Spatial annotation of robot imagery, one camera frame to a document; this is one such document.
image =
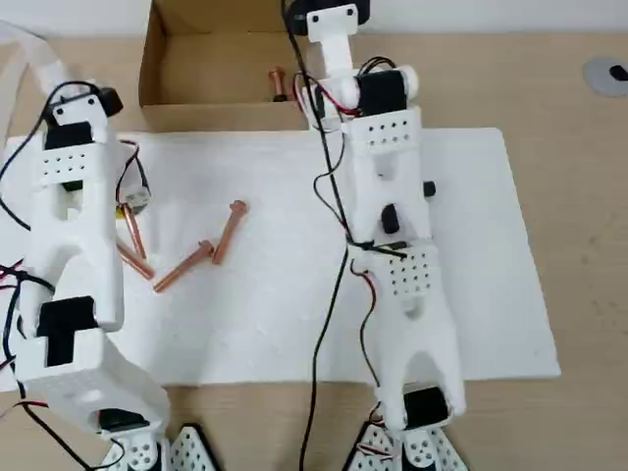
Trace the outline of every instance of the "cable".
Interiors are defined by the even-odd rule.
[[[364,272],[356,272],[353,269],[353,262],[355,262],[355,260],[351,260],[351,265],[349,267],[349,269],[351,270],[351,273],[353,274],[353,276],[364,280],[366,284],[368,285],[369,289],[371,290],[371,308],[369,309],[368,313],[366,314],[366,317],[362,321],[362,325],[360,326],[360,347],[362,348],[364,361],[366,361],[366,365],[369,367],[369,370],[371,371],[371,375],[373,375],[375,386],[378,388],[380,386],[380,379],[377,376],[377,373],[375,373],[375,368],[373,368],[373,364],[371,363],[369,355],[366,351],[366,340],[364,339],[365,334],[366,334],[366,326],[369,322],[369,319],[371,318],[371,315],[373,314],[373,311],[375,311],[375,306],[377,305],[377,292],[375,291],[375,285],[373,285],[373,282],[369,278],[368,270]]]
[[[340,283],[342,281],[342,275],[344,274],[344,269],[346,268],[346,262],[349,258],[348,247],[344,250],[344,255],[342,256],[342,262],[340,263],[340,270],[338,273],[338,277],[336,278],[336,285],[334,286],[334,292],[332,293],[332,299],[330,300],[330,306],[327,311],[327,317],[325,318],[325,324],[323,325],[323,330],[316,341],[316,347],[314,348],[314,355],[312,357],[312,390],[310,395],[310,413],[307,418],[307,426],[305,427],[305,434],[303,435],[303,442],[301,444],[301,453],[298,458],[298,469],[299,471],[303,471],[305,468],[305,454],[307,453],[307,444],[310,440],[310,434],[312,432],[312,424],[314,423],[314,412],[316,411],[316,398],[318,393],[318,378],[317,378],[317,368],[318,368],[318,354],[321,350],[321,345],[323,344],[323,340],[325,339],[325,334],[330,327],[330,322],[332,321],[332,314],[334,313],[334,307],[336,307],[336,299],[338,298],[338,293],[340,290]]]
[[[39,114],[39,117],[37,118],[37,122],[35,123],[35,126],[32,127],[32,130],[30,130],[30,132],[28,133],[24,141],[18,146],[18,148],[13,152],[13,154],[11,154],[11,156],[7,159],[7,161],[2,166],[2,169],[0,169],[0,182],[2,182],[3,177],[7,173],[7,170],[9,169],[9,166],[13,163],[14,160],[16,160],[18,155],[20,155],[20,153],[24,150],[24,148],[28,145],[28,143],[37,134],[39,127],[41,126],[41,124],[43,123],[46,117],[46,111],[48,111],[48,108],[50,107],[52,100],[54,99],[57,92],[68,85],[83,85],[83,86],[88,86],[92,92],[100,91],[100,88],[98,88],[93,83],[89,83],[88,81],[83,81],[83,80],[69,80],[69,81],[64,81],[63,83],[57,85],[46,98],[46,101],[43,105],[43,108],[41,109],[41,113]],[[30,225],[25,223],[24,220],[22,220],[22,218],[18,217],[18,215],[14,213],[11,210],[11,208],[9,208],[9,206],[7,206],[7,204],[2,199],[1,194],[0,194],[0,208],[2,208],[4,212],[7,213],[11,217],[11,219],[13,219],[17,224],[22,226],[27,231],[30,231]]]
[[[12,406],[7,407],[2,412],[0,412],[0,422],[2,422],[7,417],[7,415],[9,415],[9,413],[12,410],[14,410],[16,407],[24,406],[24,405],[30,405],[33,407],[43,407],[46,409],[48,408],[48,404],[46,404],[45,402],[39,402],[38,400],[20,400],[16,402],[15,404],[13,404]]]
[[[116,184],[116,202],[120,205],[122,202],[120,201],[120,189],[122,187],[122,182],[125,179],[125,175],[129,170],[129,167],[133,162],[137,164],[137,169],[139,170],[139,176],[141,177],[141,185],[148,190],[148,194],[150,194],[150,185],[148,184],[148,177],[146,176],[146,172],[144,171],[144,166],[141,165],[141,161],[139,160],[139,144],[133,140],[121,140],[122,144],[131,145],[135,148],[132,156],[127,160],[125,164],[125,169],[123,170],[120,178],[118,179],[118,183]]]
[[[396,69],[396,63],[393,60],[384,56],[375,56],[369,59],[368,61],[366,61],[362,65],[362,67],[360,68],[357,74],[358,76],[365,76],[367,74],[370,74],[373,71],[373,69],[375,69],[376,67],[382,64],[386,64],[390,66],[391,69]]]
[[[280,0],[280,1],[281,1],[281,9],[282,9],[282,18],[284,19],[284,24],[288,32],[288,39],[290,41],[292,49],[294,50],[294,56],[296,58],[296,63],[298,65],[299,71],[301,72],[303,76],[305,89],[307,91],[307,99],[309,101],[312,111],[314,112],[314,110],[316,110],[316,103],[314,101],[314,95],[312,93],[311,80],[310,80],[310,76],[307,74],[307,68],[305,67],[305,61],[303,60],[303,54],[301,53],[301,49],[298,45],[298,42],[296,41],[296,37],[294,36],[294,32],[292,31],[292,28],[288,20],[287,0]],[[344,213],[344,206],[342,205],[342,200],[340,198],[340,191],[338,188],[338,184],[336,182],[336,178],[334,177],[334,173],[333,173],[332,157],[331,157],[329,145],[327,142],[327,136],[325,135],[325,130],[323,130],[323,122],[321,120],[320,115],[316,112],[314,112],[314,119],[316,121],[316,126],[318,127],[318,133],[321,136],[321,143],[323,145],[323,152],[325,154],[325,163],[327,164],[327,170],[330,173],[330,180],[332,182],[332,190],[334,191],[334,199],[336,200],[336,204],[339,209],[340,223],[342,224],[342,227],[344,228],[344,230],[347,232],[347,238],[351,239],[350,228],[346,219],[346,215]]]
[[[103,464],[101,466],[94,466],[93,468],[89,468],[90,471],[96,471],[98,469],[109,469],[109,468],[113,468],[114,466],[116,466],[118,463],[120,463],[122,461],[122,459],[125,457],[125,454],[127,454],[127,451],[125,450],[125,448],[123,447],[123,445],[118,442],[117,440],[111,439],[111,441],[117,445],[121,450],[122,450],[122,454],[120,455],[120,457],[114,461],[111,464]]]
[[[325,174],[321,174],[318,177],[316,177],[314,179],[314,183],[312,184],[312,186],[314,188],[314,194],[316,194],[316,197],[318,197],[318,199],[321,200],[321,202],[334,214],[334,216],[336,216],[336,219],[338,220],[340,225],[342,225],[342,220],[340,219],[340,215],[334,209],[334,207],[323,197],[323,195],[321,194],[321,191],[318,189],[318,183],[320,182],[321,179],[329,177],[329,176],[333,175],[336,172],[336,170],[342,164],[342,159],[344,157],[344,151],[345,150],[346,150],[346,135],[343,134],[342,135],[342,148],[340,150],[340,157],[338,158],[337,163],[335,164],[335,166],[332,168],[332,170],[330,172],[326,172]]]

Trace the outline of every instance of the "copper screw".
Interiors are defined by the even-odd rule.
[[[286,95],[286,88],[284,87],[284,78],[286,77],[286,73],[282,68],[277,67],[268,73],[268,77],[271,78],[273,82],[273,87],[275,87],[275,97],[273,101],[281,102],[288,101],[288,96]]]
[[[140,259],[130,248],[121,243],[119,240],[116,243],[118,245],[118,251],[121,258],[131,265],[142,277],[146,280],[152,280],[155,276],[155,271],[149,267],[142,259]]]
[[[122,214],[125,216],[127,227],[131,233],[131,240],[133,247],[135,247],[135,252],[137,252],[137,255],[139,255],[142,260],[146,260],[146,250],[144,250],[144,244],[141,241],[141,235],[139,234],[139,228],[137,227],[137,220],[135,219],[133,210],[127,203],[122,204],[121,207]]]
[[[232,215],[227,221],[227,225],[225,226],[225,230],[223,231],[223,236],[220,239],[220,243],[218,244],[216,253],[214,253],[214,258],[212,259],[212,263],[214,265],[222,265],[223,260],[225,259],[225,255],[227,254],[227,250],[229,249],[229,244],[231,243],[234,232],[236,231],[237,225],[248,211],[246,203],[239,200],[234,201],[234,204],[232,204],[230,208],[232,208]]]
[[[166,276],[166,278],[164,278],[161,282],[155,285],[155,291],[165,291],[172,283],[182,277],[191,268],[193,268],[195,265],[198,265],[206,258],[210,258],[213,254],[214,246],[209,242],[209,240],[200,241],[198,243],[198,249],[194,253],[192,253],[177,268],[170,272]]]

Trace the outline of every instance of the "wooden table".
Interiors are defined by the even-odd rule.
[[[113,84],[121,131],[147,129],[137,107],[141,40],[62,40],[83,77]],[[596,96],[582,79],[594,55],[628,62],[628,35],[362,36],[374,53],[415,65],[427,127],[503,130],[547,300],[563,376],[467,385],[467,414],[448,433],[482,471],[628,469],[628,102]],[[26,81],[13,133],[30,128],[41,97]],[[171,431],[200,421],[227,470],[296,468],[307,385],[170,389]],[[4,394],[0,405],[15,396]],[[325,385],[307,469],[339,470],[373,399]],[[95,464],[103,443],[53,418]],[[1,424],[13,469],[76,469],[23,413]]]

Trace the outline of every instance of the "black wire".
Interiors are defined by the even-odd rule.
[[[148,190],[148,194],[150,194],[150,185],[148,184],[148,177],[146,176],[146,171],[144,170],[144,166],[141,164],[141,161],[139,160],[139,144],[131,140],[121,140],[121,143],[127,144],[127,145],[134,145],[135,151],[133,152],[132,156],[129,159],[127,159],[127,162],[125,164],[125,169],[123,170],[122,174],[120,175],[120,178],[118,179],[118,182],[116,183],[116,202],[118,204],[121,204],[120,189],[122,187],[122,182],[125,179],[125,176],[127,175],[127,171],[129,170],[129,167],[131,166],[133,162],[137,164],[137,169],[139,170],[139,176],[141,177],[141,185],[144,188],[146,188]]]
[[[326,172],[325,174],[321,174],[318,177],[316,177],[316,179],[314,179],[314,183],[312,184],[312,186],[314,187],[314,194],[316,194],[316,196],[318,197],[318,199],[321,200],[321,202],[332,212],[334,213],[334,216],[336,216],[336,219],[338,219],[338,222],[340,223],[340,225],[342,225],[342,220],[340,219],[340,215],[338,214],[338,212],[334,209],[334,207],[323,197],[323,195],[321,194],[320,190],[318,189],[318,183],[321,179],[324,179],[326,177],[329,177],[331,175],[333,175],[336,170],[340,167],[340,165],[342,164],[342,159],[344,157],[344,151],[346,149],[346,136],[345,134],[342,135],[342,149],[340,150],[340,157],[338,158],[337,163],[335,164],[335,166],[332,168],[332,170],[330,172]]]
[[[109,468],[113,468],[115,465],[117,465],[118,463],[120,463],[122,461],[122,459],[125,457],[125,454],[127,454],[127,451],[125,450],[125,448],[123,447],[123,445],[118,442],[117,440],[114,439],[110,439],[115,445],[117,445],[121,450],[122,450],[122,454],[120,455],[120,457],[114,461],[111,464],[103,464],[101,466],[94,466],[93,468],[89,468],[90,471],[97,471],[98,469],[109,469]]]
[[[310,76],[307,73],[307,68],[305,67],[305,61],[303,59],[303,54],[301,53],[301,48],[296,41],[296,37],[294,36],[294,32],[292,31],[292,27],[288,20],[288,12],[287,12],[287,0],[281,0],[281,9],[282,9],[282,18],[284,19],[284,24],[286,25],[286,30],[288,32],[288,39],[294,50],[294,56],[296,57],[296,63],[299,67],[299,70],[303,74],[303,81],[305,84],[305,89],[307,91],[307,99],[310,104],[310,108],[314,113],[314,118],[316,120],[317,131],[321,136],[321,143],[323,145],[323,152],[325,154],[325,163],[327,164],[327,171],[330,173],[330,181],[332,183],[332,190],[334,191],[334,199],[336,200],[336,204],[338,205],[339,213],[340,213],[340,222],[342,227],[347,233],[347,238],[351,239],[351,233],[348,221],[346,219],[346,215],[344,213],[344,206],[342,205],[342,200],[340,198],[340,191],[338,188],[338,183],[336,182],[336,177],[334,177],[332,166],[332,156],[330,154],[329,144],[327,142],[327,135],[325,134],[325,130],[323,129],[323,121],[319,113],[316,113],[316,102],[314,100],[314,95],[312,93],[311,80]]]
[[[0,182],[2,182],[3,177],[5,176],[7,170],[9,169],[9,166],[13,163],[14,160],[16,160],[18,155],[20,155],[20,153],[24,150],[24,148],[28,145],[28,143],[37,134],[39,127],[41,126],[41,124],[43,123],[46,117],[46,111],[50,107],[50,104],[52,103],[52,100],[54,99],[57,92],[68,85],[88,86],[92,92],[94,91],[97,92],[100,90],[100,88],[98,88],[93,83],[89,83],[88,81],[82,81],[82,80],[69,80],[69,81],[64,81],[63,83],[57,85],[46,98],[46,101],[43,105],[43,108],[41,109],[39,118],[37,118],[37,122],[35,123],[35,126],[32,127],[32,130],[30,130],[30,132],[26,136],[26,139],[24,139],[24,141],[18,146],[18,148],[13,152],[13,154],[11,154],[11,156],[7,159],[5,164],[2,166],[2,169],[0,169]],[[11,210],[11,208],[9,208],[9,206],[7,206],[7,204],[2,199],[2,194],[0,194],[0,208],[2,208],[4,212],[7,213],[11,217],[11,219],[13,219],[17,224],[22,226],[27,231],[30,231],[30,225],[25,223],[22,218],[20,218],[16,213],[13,212],[13,210]]]
[[[310,395],[310,413],[307,418],[307,426],[305,427],[305,434],[303,435],[303,443],[301,444],[301,453],[298,458],[298,469],[299,471],[303,471],[305,469],[305,454],[307,453],[307,444],[310,440],[310,434],[312,432],[312,424],[314,423],[314,412],[316,411],[316,398],[318,393],[317,381],[318,381],[318,353],[321,349],[321,345],[323,344],[323,340],[325,339],[325,334],[330,327],[330,322],[332,320],[332,314],[334,314],[334,307],[336,306],[336,300],[338,298],[338,293],[340,290],[340,282],[342,281],[342,275],[344,274],[344,269],[346,268],[346,262],[349,258],[348,247],[344,249],[344,255],[342,256],[342,262],[340,263],[340,270],[338,273],[338,277],[336,278],[336,285],[334,286],[334,292],[332,293],[332,299],[330,301],[330,306],[327,311],[327,317],[325,318],[325,324],[323,325],[323,330],[316,341],[316,347],[314,348],[314,355],[312,357],[312,391]]]
[[[373,71],[373,69],[375,69],[377,66],[381,64],[386,64],[390,66],[392,69],[396,69],[396,63],[392,59],[389,59],[388,57],[385,57],[385,56],[375,56],[369,59],[368,61],[366,61],[362,65],[362,67],[360,68],[357,74],[359,76],[370,74],[371,71]]]

